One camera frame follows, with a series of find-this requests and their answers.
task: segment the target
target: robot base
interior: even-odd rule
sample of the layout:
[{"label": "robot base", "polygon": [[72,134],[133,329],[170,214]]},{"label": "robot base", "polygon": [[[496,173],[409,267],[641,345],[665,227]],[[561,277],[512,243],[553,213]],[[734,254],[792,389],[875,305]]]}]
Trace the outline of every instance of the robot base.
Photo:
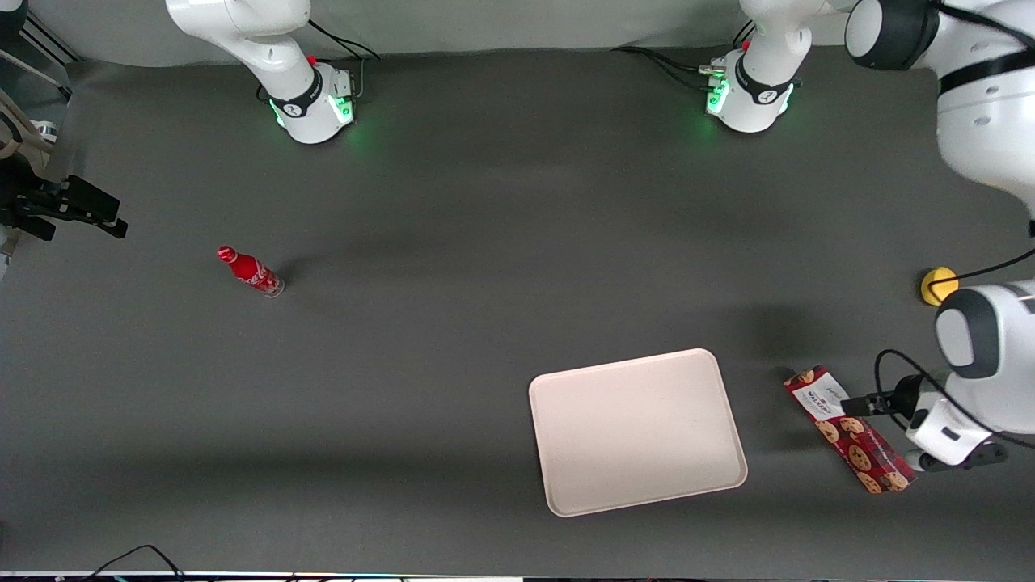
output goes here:
[{"label": "robot base", "polygon": [[318,144],[333,138],[342,127],[355,120],[352,100],[352,78],[347,70],[338,70],[326,63],[314,65],[323,78],[323,88],[317,100],[302,117],[282,114],[270,101],[276,122],[296,141]]},{"label": "robot base", "polygon": [[756,104],[750,93],[738,86],[731,78],[737,61],[744,57],[744,51],[731,51],[726,56],[712,59],[711,66],[723,71],[708,79],[711,91],[705,105],[705,113],[718,117],[730,128],[743,134],[757,134],[768,129],[777,117],[787,111],[788,99],[794,85],[776,98],[776,103]]}]

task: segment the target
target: green led light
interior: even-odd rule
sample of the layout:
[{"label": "green led light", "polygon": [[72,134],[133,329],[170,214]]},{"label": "green led light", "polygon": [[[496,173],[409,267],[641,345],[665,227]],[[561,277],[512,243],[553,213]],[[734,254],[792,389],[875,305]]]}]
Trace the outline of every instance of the green led light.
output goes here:
[{"label": "green led light", "polygon": [[779,114],[778,115],[782,115],[783,112],[787,111],[787,106],[788,106],[788,104],[791,103],[791,93],[793,93],[793,92],[794,92],[794,83],[792,83],[791,86],[787,88],[787,96],[783,97],[783,105],[779,106]]},{"label": "green led light", "polygon": [[723,80],[718,87],[712,89],[712,92],[716,94],[708,99],[708,110],[714,114],[718,114],[722,111],[722,105],[726,103],[726,97],[730,93],[730,82]]},{"label": "green led light", "polygon": [[337,120],[342,122],[343,125],[352,123],[352,104],[349,99],[327,95],[327,100],[330,101],[334,109],[334,116],[337,117]]},{"label": "green led light", "polygon": [[276,110],[276,106],[273,105],[273,99],[269,101],[270,109],[273,110],[273,115],[276,116],[276,124],[284,127],[284,119],[280,119],[280,112]]}]

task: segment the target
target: cookie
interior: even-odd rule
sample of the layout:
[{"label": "cookie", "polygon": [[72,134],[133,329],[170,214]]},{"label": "cookie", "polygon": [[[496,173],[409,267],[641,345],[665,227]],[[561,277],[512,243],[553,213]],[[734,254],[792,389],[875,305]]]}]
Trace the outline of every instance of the cookie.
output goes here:
[{"label": "cookie", "polygon": [[865,486],[866,491],[870,493],[881,492],[881,484],[877,483],[874,477],[867,475],[866,473],[855,473],[855,476],[859,477],[859,481],[861,481],[862,485]]},{"label": "cookie", "polygon": [[862,423],[852,418],[851,416],[841,418],[838,424],[841,426],[841,429],[854,434],[860,434],[866,430],[866,428],[862,426]]},{"label": "cookie", "polygon": [[860,471],[868,471],[874,468],[874,464],[869,462],[869,457],[866,457],[862,448],[854,444],[848,447],[848,458],[855,465],[855,468]]},{"label": "cookie", "polygon": [[816,428],[820,429],[820,432],[823,433],[823,436],[827,438],[827,441],[829,441],[830,444],[837,442],[837,439],[840,438],[840,433],[837,432],[837,427],[827,423],[826,420],[820,420],[817,423]]},{"label": "cookie", "polygon": [[890,491],[901,491],[909,487],[909,479],[903,476],[898,471],[891,471],[881,477],[884,485],[888,487]]},{"label": "cookie", "polygon": [[797,376],[794,376],[790,380],[783,382],[783,385],[790,386],[795,382],[801,382],[803,384],[811,384],[814,380],[816,380],[816,372],[812,370],[807,370],[805,372],[802,372],[801,374],[798,374]]}]

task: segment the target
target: white backdrop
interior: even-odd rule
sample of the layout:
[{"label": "white backdrop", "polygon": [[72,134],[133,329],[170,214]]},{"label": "white backdrop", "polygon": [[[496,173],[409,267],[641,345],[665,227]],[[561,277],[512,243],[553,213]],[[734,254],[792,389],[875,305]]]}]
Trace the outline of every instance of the white backdrop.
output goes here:
[{"label": "white backdrop", "polygon": [[[176,28],[164,0],[29,0],[29,5],[87,58],[142,66],[231,61]],[[313,19],[384,54],[630,42],[710,47],[730,41],[746,20],[736,0],[313,0]],[[824,20],[828,23],[816,29],[820,43],[838,42],[842,19]],[[318,56],[345,54],[312,28],[293,36]]]}]

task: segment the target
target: bottle cap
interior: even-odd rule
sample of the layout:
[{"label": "bottle cap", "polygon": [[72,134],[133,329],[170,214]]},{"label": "bottle cap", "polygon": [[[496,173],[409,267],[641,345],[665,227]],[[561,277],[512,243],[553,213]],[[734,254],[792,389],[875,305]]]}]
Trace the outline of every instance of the bottle cap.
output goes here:
[{"label": "bottle cap", "polygon": [[215,256],[219,257],[219,260],[224,263],[232,263],[237,260],[237,251],[224,245],[219,246],[219,250],[215,252]]}]

